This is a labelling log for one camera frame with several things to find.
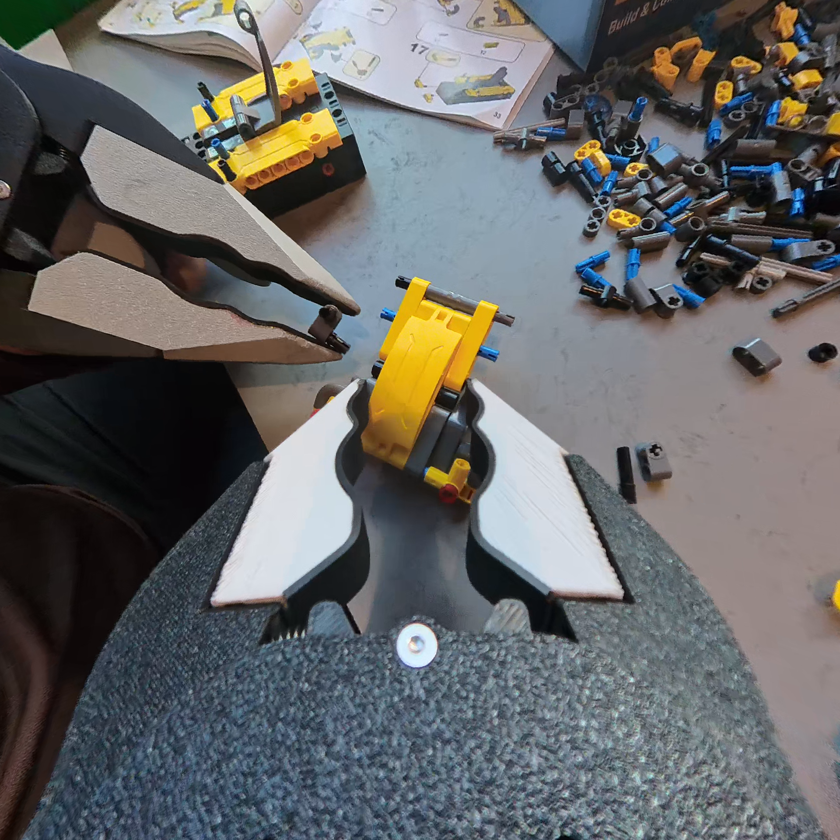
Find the blue cardboard box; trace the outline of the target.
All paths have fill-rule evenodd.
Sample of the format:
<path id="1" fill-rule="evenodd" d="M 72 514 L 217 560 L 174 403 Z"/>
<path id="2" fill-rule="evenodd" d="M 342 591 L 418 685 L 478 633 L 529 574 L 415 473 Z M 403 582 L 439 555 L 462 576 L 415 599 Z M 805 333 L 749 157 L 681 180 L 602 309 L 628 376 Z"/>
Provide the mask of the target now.
<path id="1" fill-rule="evenodd" d="M 607 58 L 657 47 L 724 1 L 517 1 L 521 11 L 582 70 Z"/>

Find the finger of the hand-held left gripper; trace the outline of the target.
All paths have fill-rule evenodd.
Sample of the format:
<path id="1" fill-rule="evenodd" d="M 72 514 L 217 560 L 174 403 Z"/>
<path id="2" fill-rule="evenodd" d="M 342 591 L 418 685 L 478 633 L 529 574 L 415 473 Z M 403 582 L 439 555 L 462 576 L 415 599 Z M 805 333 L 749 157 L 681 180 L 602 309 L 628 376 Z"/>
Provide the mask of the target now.
<path id="1" fill-rule="evenodd" d="M 81 162 L 93 195 L 110 214 L 174 240 L 191 256 L 226 260 L 249 281 L 275 282 L 300 298 L 360 314 L 333 275 L 231 185 L 99 125 Z"/>
<path id="2" fill-rule="evenodd" d="M 174 361 L 321 364 L 341 358 L 311 336 L 189 301 L 164 281 L 94 253 L 40 270 L 28 311 Z"/>

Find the person's legs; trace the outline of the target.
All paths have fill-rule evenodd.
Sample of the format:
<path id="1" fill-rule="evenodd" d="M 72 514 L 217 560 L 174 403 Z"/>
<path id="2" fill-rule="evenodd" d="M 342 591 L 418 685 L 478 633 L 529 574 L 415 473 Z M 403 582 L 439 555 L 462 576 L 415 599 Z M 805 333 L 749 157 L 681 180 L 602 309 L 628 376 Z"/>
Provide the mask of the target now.
<path id="1" fill-rule="evenodd" d="M 268 449 L 220 363 L 134 359 L 2 395 L 2 488 L 78 490 L 164 556 Z"/>

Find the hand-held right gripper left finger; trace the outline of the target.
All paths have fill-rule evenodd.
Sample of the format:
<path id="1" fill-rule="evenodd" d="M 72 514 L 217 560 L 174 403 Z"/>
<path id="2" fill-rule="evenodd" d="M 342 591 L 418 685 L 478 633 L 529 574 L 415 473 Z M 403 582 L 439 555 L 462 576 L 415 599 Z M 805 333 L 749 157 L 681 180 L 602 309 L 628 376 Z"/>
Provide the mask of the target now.
<path id="1" fill-rule="evenodd" d="M 345 604 L 360 591 L 370 549 L 355 485 L 369 397 L 354 380 L 265 458 L 212 607 Z"/>

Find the open instruction booklet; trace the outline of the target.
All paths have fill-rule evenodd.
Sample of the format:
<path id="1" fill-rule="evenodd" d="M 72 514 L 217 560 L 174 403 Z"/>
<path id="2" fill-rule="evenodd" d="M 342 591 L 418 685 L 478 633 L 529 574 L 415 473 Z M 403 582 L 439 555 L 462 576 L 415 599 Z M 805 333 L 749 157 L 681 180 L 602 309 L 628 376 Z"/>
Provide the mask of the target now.
<path id="1" fill-rule="evenodd" d="M 250 1 L 277 67 L 307 59 L 330 80 L 397 107 L 486 130 L 515 119 L 554 52 L 509 1 Z M 123 1 L 106 35 L 262 70 L 233 1 Z"/>

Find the grey cross-hole block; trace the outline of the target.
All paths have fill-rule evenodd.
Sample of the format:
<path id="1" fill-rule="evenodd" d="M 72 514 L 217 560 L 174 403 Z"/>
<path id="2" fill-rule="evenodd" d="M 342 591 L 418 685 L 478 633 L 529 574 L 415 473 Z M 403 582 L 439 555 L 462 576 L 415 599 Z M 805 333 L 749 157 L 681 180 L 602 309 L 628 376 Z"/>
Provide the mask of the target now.
<path id="1" fill-rule="evenodd" d="M 658 441 L 636 444 L 635 454 L 644 482 L 651 484 L 668 480 L 673 476 L 669 457 Z"/>

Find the yellow curved brick assembly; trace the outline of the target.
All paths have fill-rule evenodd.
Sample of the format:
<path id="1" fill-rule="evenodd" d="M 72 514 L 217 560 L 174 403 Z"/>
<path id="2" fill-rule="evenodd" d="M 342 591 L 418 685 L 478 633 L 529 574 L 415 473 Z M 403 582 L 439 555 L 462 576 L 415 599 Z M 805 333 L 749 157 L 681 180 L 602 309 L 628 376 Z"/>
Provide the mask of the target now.
<path id="1" fill-rule="evenodd" d="M 395 284 L 405 296 L 399 309 L 381 311 L 392 325 L 371 369 L 364 452 L 422 479 L 443 503 L 470 504 L 476 484 L 462 400 L 476 360 L 498 358 L 485 345 L 492 325 L 514 319 L 417 277 Z"/>

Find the small grey connector brick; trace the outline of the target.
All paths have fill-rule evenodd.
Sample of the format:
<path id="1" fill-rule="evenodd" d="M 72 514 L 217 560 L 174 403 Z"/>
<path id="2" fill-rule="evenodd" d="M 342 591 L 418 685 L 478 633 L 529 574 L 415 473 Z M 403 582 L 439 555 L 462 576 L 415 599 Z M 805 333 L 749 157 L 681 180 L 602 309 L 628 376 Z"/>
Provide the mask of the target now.
<path id="1" fill-rule="evenodd" d="M 320 308 L 314 322 L 308 328 L 308 333 L 320 345 L 344 355 L 350 350 L 350 345 L 335 332 L 342 317 L 341 310 L 333 304 L 323 306 Z"/>

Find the grey rounded loose brick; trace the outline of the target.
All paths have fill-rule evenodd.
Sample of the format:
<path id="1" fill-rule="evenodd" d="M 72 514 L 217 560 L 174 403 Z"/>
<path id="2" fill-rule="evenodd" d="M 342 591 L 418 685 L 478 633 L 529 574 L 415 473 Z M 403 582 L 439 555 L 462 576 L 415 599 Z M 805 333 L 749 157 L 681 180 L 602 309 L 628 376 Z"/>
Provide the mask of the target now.
<path id="1" fill-rule="evenodd" d="M 731 349 L 731 356 L 754 377 L 768 375 L 782 364 L 776 350 L 758 337 L 736 344 Z"/>

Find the green panel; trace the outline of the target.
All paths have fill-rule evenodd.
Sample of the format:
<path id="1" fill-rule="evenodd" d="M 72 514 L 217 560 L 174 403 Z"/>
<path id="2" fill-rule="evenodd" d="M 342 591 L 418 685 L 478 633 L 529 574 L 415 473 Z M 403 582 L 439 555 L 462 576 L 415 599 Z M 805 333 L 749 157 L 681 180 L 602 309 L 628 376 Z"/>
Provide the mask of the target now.
<path id="1" fill-rule="evenodd" d="M 1 1 L 1 39 L 12 49 L 81 16 L 108 11 L 114 1 Z"/>

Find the yellow black brick chassis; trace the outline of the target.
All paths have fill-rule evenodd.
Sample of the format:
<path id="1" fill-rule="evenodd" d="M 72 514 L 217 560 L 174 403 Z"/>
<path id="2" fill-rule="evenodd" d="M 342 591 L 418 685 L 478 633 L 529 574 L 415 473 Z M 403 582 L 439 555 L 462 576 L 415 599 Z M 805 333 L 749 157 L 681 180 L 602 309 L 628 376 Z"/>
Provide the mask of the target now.
<path id="1" fill-rule="evenodd" d="M 366 176 L 361 151 L 329 77 L 307 58 L 270 62 L 246 2 L 222 2 L 255 39 L 261 71 L 218 93 L 204 83 L 183 143 L 268 217 Z"/>

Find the pile of loose brick parts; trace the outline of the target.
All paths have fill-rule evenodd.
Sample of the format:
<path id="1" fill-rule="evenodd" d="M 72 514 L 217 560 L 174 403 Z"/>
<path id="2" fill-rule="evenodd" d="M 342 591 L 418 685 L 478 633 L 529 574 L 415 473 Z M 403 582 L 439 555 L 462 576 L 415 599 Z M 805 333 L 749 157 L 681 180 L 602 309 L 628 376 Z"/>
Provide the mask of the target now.
<path id="1" fill-rule="evenodd" d="M 724 287 L 838 291 L 838 2 L 725 2 L 657 47 L 558 75 L 545 120 L 498 131 L 616 245 L 574 267 L 605 310 L 673 316 Z"/>

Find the person's maroon garment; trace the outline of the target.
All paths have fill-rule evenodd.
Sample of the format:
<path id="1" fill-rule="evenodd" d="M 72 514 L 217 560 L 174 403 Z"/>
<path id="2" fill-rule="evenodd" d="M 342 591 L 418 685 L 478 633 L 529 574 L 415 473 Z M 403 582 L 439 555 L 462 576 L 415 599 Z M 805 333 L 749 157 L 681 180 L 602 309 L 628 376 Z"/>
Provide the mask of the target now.
<path id="1" fill-rule="evenodd" d="M 162 557 L 78 490 L 1 493 L 1 837 L 19 838 L 103 645 Z"/>

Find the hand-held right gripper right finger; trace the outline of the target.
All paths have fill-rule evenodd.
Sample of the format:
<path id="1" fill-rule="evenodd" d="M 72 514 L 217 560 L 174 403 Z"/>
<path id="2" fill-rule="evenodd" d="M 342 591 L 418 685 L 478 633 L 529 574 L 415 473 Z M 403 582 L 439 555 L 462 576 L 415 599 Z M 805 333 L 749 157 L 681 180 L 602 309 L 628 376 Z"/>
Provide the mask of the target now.
<path id="1" fill-rule="evenodd" d="M 481 382 L 473 440 L 489 456 L 470 530 L 542 596 L 621 601 L 625 592 L 567 465 L 567 452 Z"/>

